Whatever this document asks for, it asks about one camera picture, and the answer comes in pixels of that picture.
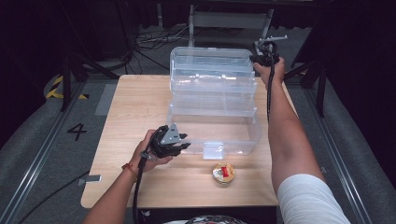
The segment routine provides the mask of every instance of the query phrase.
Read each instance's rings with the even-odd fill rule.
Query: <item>hand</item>
[[[270,76],[271,67],[261,66],[259,63],[254,63],[253,67],[262,76],[262,82],[265,84],[265,89],[268,89],[268,79]],[[274,72],[273,83],[282,83],[285,76],[285,60],[282,57],[279,57],[279,62],[275,64]]]
[[[139,145],[137,145],[136,149],[134,150],[134,155],[132,156],[131,161],[129,163],[132,164],[132,167],[136,173],[138,171],[138,164],[139,164],[140,158],[141,158],[140,152],[142,152],[146,149],[146,146],[149,143],[149,139],[151,138],[151,136],[154,133],[155,133],[155,130],[148,130],[148,132],[146,133],[145,139],[143,139],[139,143]],[[169,161],[171,161],[172,159],[173,159],[173,157],[165,157],[165,158],[157,159],[156,161],[147,160],[146,166],[145,166],[143,172],[150,171],[150,170],[154,169],[154,167],[157,165],[166,164]]]

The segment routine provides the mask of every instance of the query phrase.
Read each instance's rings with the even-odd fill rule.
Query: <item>number 4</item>
[[[79,135],[82,134],[82,133],[86,133],[86,132],[87,132],[87,131],[83,131],[83,130],[82,130],[83,127],[84,127],[84,124],[80,123],[80,124],[76,125],[75,127],[71,128],[71,129],[69,129],[69,130],[67,130],[67,132],[68,132],[68,133],[76,133],[77,136],[76,136],[75,141],[78,141]]]

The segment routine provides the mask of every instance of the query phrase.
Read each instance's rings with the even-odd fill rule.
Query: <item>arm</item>
[[[254,63],[254,68],[262,75],[267,88],[270,67]],[[272,180],[274,191],[291,175],[314,175],[324,181],[318,167],[314,151],[306,137],[303,125],[294,113],[282,82],[285,74],[284,60],[275,65],[275,75],[271,91],[271,114],[268,124],[268,138],[272,156]]]
[[[140,161],[140,152],[146,148],[154,132],[154,130],[147,132],[145,139],[136,147],[134,155],[129,162],[135,174],[138,174],[137,164]],[[166,157],[156,161],[148,160],[144,172],[153,169],[156,165],[166,164],[170,160],[172,160],[172,157]],[[123,223],[126,206],[133,186],[134,176],[132,172],[127,168],[123,169],[110,188],[93,206],[83,223]]]

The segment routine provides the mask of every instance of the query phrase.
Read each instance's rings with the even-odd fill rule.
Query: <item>black cord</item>
[[[184,34],[187,33],[188,27],[189,26],[187,26],[181,30],[174,31],[173,33],[171,33],[171,31],[168,31],[168,33],[166,35],[162,35],[163,33],[160,33],[156,37],[152,37],[152,35],[151,35],[150,38],[143,38],[139,42],[137,41],[137,39],[139,39],[141,37],[138,37],[135,41],[135,48],[139,49],[139,50],[160,49],[168,43],[174,43],[180,39],[183,39],[182,36],[184,36]],[[141,46],[142,44],[151,44],[151,46],[150,47]]]
[[[166,70],[168,70],[168,71],[170,70],[168,67],[166,67],[166,66],[164,66],[164,65],[162,65],[162,64],[160,64],[160,63],[155,62],[155,61],[152,60],[149,56],[147,56],[146,54],[142,53],[140,50],[136,49],[136,52],[138,52],[139,54],[141,54],[143,57],[149,59],[150,61],[152,61],[152,62],[158,64],[158,65],[161,66],[162,68],[164,68],[164,69],[166,69]]]
[[[146,155],[149,154],[149,146],[151,145],[151,141],[154,138],[154,136],[160,131],[160,129],[157,129],[155,133],[150,137],[148,144],[145,148],[145,150],[142,153],[145,153]],[[142,176],[143,176],[143,170],[146,166],[146,161],[148,160],[147,157],[142,157],[140,158],[139,164],[137,167],[139,168],[139,173],[137,174],[137,180],[136,180],[136,185],[134,186],[134,203],[132,205],[132,218],[134,221],[134,224],[138,223],[138,214],[137,214],[137,195],[139,192],[140,188],[140,183],[142,181]]]
[[[139,59],[132,53],[132,56],[136,59],[137,65],[139,66],[139,75],[142,75],[143,73],[143,68],[142,65],[140,64]],[[128,63],[129,68],[132,70],[132,72],[137,75],[136,71],[131,67],[131,65]]]
[[[65,185],[63,185],[62,187],[60,187],[59,189],[55,190],[54,192],[52,192],[49,196],[47,196],[45,199],[43,199],[40,203],[38,203],[34,208],[32,208],[18,223],[22,224],[22,222],[24,220],[26,220],[26,218],[28,218],[30,215],[32,215],[32,213],[44,202],[46,202],[48,199],[50,199],[53,195],[55,195],[56,193],[58,193],[59,191],[61,191],[62,189],[66,188],[67,186],[71,185],[72,183],[76,182],[78,179],[82,178],[84,175],[87,175],[90,171],[85,172],[82,175],[79,175],[77,177],[75,177],[73,180],[67,182]]]
[[[70,17],[69,17],[69,15],[67,14],[66,9],[64,8],[64,4],[62,4],[62,2],[59,1],[59,0],[58,0],[58,3],[59,3],[59,5],[60,5],[61,8],[62,8],[62,12],[63,12],[64,15],[66,16],[67,21],[69,22],[70,26],[72,27],[72,29],[73,29],[73,31],[74,31],[74,33],[75,33],[77,39],[78,39],[78,42],[81,44],[81,46],[82,46],[82,48],[84,49],[84,51],[85,51],[85,53],[87,54],[87,56],[91,59],[92,56],[90,55],[90,53],[89,53],[89,52],[87,51],[87,49],[85,48],[85,45],[84,45],[84,43],[82,42],[81,36],[78,34],[76,27],[73,25],[73,22],[70,20]]]
[[[128,61],[124,61],[124,62],[115,64],[115,65],[112,65],[112,66],[109,66],[109,67],[105,67],[105,69],[108,70],[108,71],[113,71],[113,70],[122,68],[125,64],[128,63]],[[88,67],[88,66],[85,66],[84,69],[85,69],[87,72],[99,72],[97,69],[92,68],[92,67]]]
[[[272,81],[274,79],[275,74],[275,66],[274,66],[274,56],[272,52],[270,52],[271,57],[271,71],[270,76],[268,77],[268,87],[267,87],[267,121],[270,121],[270,111],[271,111],[271,89],[272,89]]]

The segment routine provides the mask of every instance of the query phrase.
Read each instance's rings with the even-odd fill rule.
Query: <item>yellow tape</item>
[[[49,90],[49,93],[47,93],[47,98],[58,98],[58,99],[63,99],[64,95],[61,93],[57,93],[56,89],[58,89],[59,84],[61,84],[61,82],[64,80],[64,76],[59,75],[55,81],[52,84],[52,87]],[[78,99],[80,100],[87,100],[88,98],[90,98],[89,94],[81,94]]]

